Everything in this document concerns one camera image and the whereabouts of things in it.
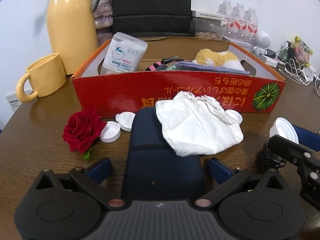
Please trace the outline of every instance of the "gray ribbed panel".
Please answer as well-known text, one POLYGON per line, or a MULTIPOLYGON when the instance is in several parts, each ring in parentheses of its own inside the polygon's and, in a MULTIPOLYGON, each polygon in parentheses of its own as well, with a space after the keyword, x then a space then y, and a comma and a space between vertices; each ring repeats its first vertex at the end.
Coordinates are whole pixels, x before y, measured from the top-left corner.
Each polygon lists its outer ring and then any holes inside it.
POLYGON ((236 240, 209 211, 187 201, 133 201, 109 212, 99 228, 84 240, 236 240))

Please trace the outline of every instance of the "crumpled white cloth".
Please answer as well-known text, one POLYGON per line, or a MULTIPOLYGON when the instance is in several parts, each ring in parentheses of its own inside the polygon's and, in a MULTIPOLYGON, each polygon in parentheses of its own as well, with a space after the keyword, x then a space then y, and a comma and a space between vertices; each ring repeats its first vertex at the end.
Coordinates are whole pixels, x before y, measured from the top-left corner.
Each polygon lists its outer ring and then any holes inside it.
POLYGON ((180 91, 172 100, 157 101, 156 115, 178 156, 217 154, 243 140, 237 120, 206 95, 180 91))

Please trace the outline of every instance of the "coiled black cable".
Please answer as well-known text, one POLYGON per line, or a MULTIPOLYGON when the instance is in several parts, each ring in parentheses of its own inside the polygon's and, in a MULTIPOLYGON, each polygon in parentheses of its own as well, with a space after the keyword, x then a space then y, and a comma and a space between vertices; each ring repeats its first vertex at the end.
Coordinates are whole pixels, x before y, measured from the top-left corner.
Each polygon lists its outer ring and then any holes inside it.
POLYGON ((285 159, 282 159, 269 150, 268 143, 264 143, 263 150, 259 152, 258 160, 265 170, 281 169, 287 164, 285 159))

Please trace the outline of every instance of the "green pumpkin graphic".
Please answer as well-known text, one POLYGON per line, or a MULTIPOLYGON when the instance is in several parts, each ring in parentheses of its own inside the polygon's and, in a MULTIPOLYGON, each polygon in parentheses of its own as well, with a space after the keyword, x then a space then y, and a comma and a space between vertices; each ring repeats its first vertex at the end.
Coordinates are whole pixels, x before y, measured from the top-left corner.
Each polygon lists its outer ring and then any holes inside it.
POLYGON ((277 83, 269 83, 263 86, 253 98, 252 106, 255 110, 261 111, 269 108, 276 101, 280 93, 280 87, 277 83))

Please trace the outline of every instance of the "white wall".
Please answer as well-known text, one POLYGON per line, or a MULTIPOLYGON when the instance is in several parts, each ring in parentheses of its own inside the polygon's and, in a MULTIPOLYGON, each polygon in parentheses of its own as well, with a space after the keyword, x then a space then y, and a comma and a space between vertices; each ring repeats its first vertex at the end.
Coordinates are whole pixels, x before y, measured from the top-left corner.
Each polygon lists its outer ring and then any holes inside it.
POLYGON ((6 95, 15 93, 28 65, 52 52, 45 23, 48 2, 0 1, 0 126, 13 115, 6 95))
MULTIPOLYGON (((223 0, 192 0, 191 9, 216 13, 223 0)), ((320 70, 320 34, 316 28, 320 22, 320 0, 232 0, 244 3, 244 9, 255 7, 259 18, 258 29, 271 36, 270 49, 277 51, 286 40, 297 35, 313 50, 310 63, 320 70)))

